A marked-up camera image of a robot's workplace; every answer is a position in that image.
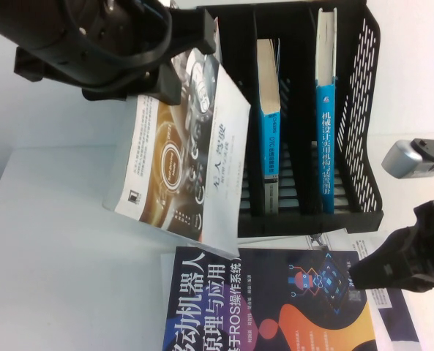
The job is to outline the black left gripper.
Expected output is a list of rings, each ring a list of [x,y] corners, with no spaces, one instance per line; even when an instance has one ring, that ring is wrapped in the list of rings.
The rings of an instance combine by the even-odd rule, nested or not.
[[[46,19],[57,38],[40,48],[19,45],[14,72],[31,81],[81,88],[89,101],[146,95],[181,103],[182,82],[170,64],[193,48],[216,51],[205,8],[169,9],[158,1],[51,1]]]

